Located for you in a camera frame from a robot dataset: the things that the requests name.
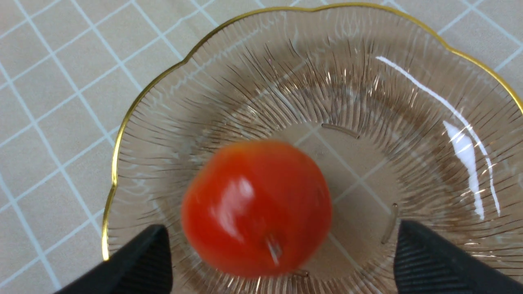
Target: grid pattern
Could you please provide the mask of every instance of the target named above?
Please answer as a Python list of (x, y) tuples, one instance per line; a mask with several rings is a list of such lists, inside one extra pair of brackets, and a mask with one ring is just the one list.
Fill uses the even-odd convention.
[[(100, 227), (121, 118), (207, 32), (268, 6), (337, 0), (3, 0), (0, 3), (0, 293), (54, 292), (101, 261)], [(409, 13), (523, 95), (519, 0), (371, 1)], [(315, 137), (386, 212), (364, 174)], [(331, 235), (355, 267), (354, 259)]]

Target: red tomato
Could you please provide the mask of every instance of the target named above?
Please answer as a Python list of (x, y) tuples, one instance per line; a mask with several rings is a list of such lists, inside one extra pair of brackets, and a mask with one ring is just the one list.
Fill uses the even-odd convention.
[(219, 150), (191, 183), (181, 210), (200, 257), (243, 277), (298, 269), (326, 238), (331, 217), (327, 183), (314, 161), (269, 140)]

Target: bowl base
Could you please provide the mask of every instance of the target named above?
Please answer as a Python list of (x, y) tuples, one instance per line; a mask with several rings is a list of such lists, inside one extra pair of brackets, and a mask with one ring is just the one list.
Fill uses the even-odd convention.
[(291, 125), (271, 136), (315, 160), (333, 201), (331, 232), (303, 266), (312, 277), (341, 278), (383, 257), (394, 242), (400, 189), (387, 158), (367, 137), (326, 124)]

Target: gold rim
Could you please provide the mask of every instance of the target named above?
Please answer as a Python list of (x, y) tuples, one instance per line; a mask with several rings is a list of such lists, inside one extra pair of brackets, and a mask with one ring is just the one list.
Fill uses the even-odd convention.
[(230, 25), (230, 24), (232, 24), (232, 23), (234, 23), (234, 22), (236, 22), (238, 20), (241, 20), (241, 19), (246, 18), (248, 16), (252, 16), (252, 15), (256, 15), (256, 14), (260, 14), (260, 13), (265, 13), (265, 12), (273, 12), (273, 11), (317, 12), (317, 11), (321, 11), (321, 10), (325, 10), (325, 9), (337, 8), (337, 7), (347, 7), (347, 6), (370, 7), (370, 8), (376, 8), (376, 9), (385, 10), (385, 11), (394, 13), (394, 14), (400, 16), (400, 17), (406, 18), (406, 19), (412, 21), (413, 23), (417, 24), (418, 26), (420, 26), (421, 28), (426, 30), (429, 34), (431, 34), (434, 38), (436, 38), (447, 50), (449, 50), (450, 52), (452, 52), (452, 53), (454, 53), (454, 54), (456, 54), (458, 56), (461, 56), (461, 57), (467, 59), (468, 61), (474, 63), (475, 65), (481, 67), (484, 71), (486, 71), (493, 78), (495, 78), (501, 85), (503, 85), (503, 87), (507, 90), (507, 92), (512, 97), (512, 99), (514, 99), (514, 101), (518, 105), (519, 109), (523, 113), (523, 102), (521, 101), (521, 99), (518, 97), (516, 92), (510, 87), (510, 85), (508, 85), (508, 83), (501, 76), (499, 76), (496, 72), (494, 72), (494, 70), (492, 70), (490, 67), (485, 65), (483, 62), (477, 60), (476, 58), (474, 58), (474, 57), (472, 57), (472, 56), (470, 56), (470, 55), (468, 55), (468, 54), (466, 54), (464, 52), (461, 52), (461, 51), (451, 47), (450, 45), (448, 45), (444, 41), (444, 39), (442, 37), (440, 37), (434, 30), (429, 28), (428, 25), (426, 25), (423, 22), (419, 21), (418, 19), (416, 19), (416, 18), (414, 18), (414, 17), (412, 17), (412, 16), (410, 16), (410, 15), (408, 15), (406, 13), (403, 13), (403, 12), (401, 12), (399, 10), (396, 10), (394, 8), (390, 8), (390, 7), (382, 6), (382, 5), (378, 5), (378, 4), (370, 4), (370, 3), (340, 3), (340, 4), (331, 4), (331, 5), (320, 6), (320, 7), (317, 7), (317, 8), (270, 7), (270, 8), (258, 9), (258, 10), (254, 10), (254, 11), (251, 11), (251, 12), (248, 12), (248, 13), (244, 13), (242, 15), (239, 15), (239, 16), (237, 16), (235, 18), (232, 18), (232, 19), (224, 22), (223, 24), (221, 24), (218, 27), (216, 27), (215, 29), (213, 29), (205, 37), (203, 37), (203, 39), (201, 39), (196, 44), (196, 46), (193, 47), (193, 49), (189, 52), (189, 54), (182, 61), (178, 62), (177, 64), (175, 64), (174, 66), (172, 66), (171, 68), (166, 70), (165, 72), (161, 73), (152, 82), (150, 82), (149, 85), (147, 85), (147, 87), (145, 87), (145, 89), (134, 100), (134, 102), (132, 103), (131, 107), (127, 111), (126, 116), (124, 117), (123, 122), (122, 122), (122, 124), (120, 126), (120, 130), (118, 131), (118, 135), (116, 137), (115, 150), (114, 150), (114, 153), (112, 155), (112, 164), (111, 164), (112, 186), (111, 186), (111, 190), (109, 192), (109, 195), (107, 196), (107, 202), (105, 204), (105, 210), (104, 210), (104, 218), (103, 218), (103, 222), (102, 222), (101, 251), (102, 251), (102, 256), (103, 256), (105, 261), (109, 259), (109, 240), (108, 240), (109, 211), (111, 209), (111, 204), (112, 204), (112, 200), (113, 200), (113, 198), (115, 196), (116, 189), (118, 188), (118, 154), (120, 152), (120, 143), (121, 143), (121, 140), (122, 140), (123, 132), (126, 129), (127, 123), (129, 122), (129, 119), (131, 118), (132, 113), (136, 109), (138, 103), (140, 103), (142, 98), (145, 96), (145, 94), (148, 93), (149, 90), (151, 88), (153, 88), (166, 75), (168, 75), (169, 73), (171, 73), (172, 71), (176, 70), (180, 66), (182, 66), (182, 65), (186, 64), (187, 62), (189, 62), (189, 60), (194, 55), (194, 53), (205, 42), (207, 42), (207, 40), (209, 40), (212, 36), (214, 36), (216, 33), (221, 31), (226, 26), (228, 26), (228, 25)]

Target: glass bowl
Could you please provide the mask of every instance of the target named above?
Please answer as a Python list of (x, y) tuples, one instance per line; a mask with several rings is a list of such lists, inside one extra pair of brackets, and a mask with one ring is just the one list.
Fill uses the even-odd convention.
[[(400, 219), (522, 281), (523, 117), (481, 62), (388, 7), (268, 8), (201, 40), (133, 103), (118, 133), (103, 256), (169, 229), (173, 293), (394, 293)], [(275, 138), (321, 168), (328, 239), (301, 271), (243, 279), (203, 263), (179, 209), (231, 142)]]

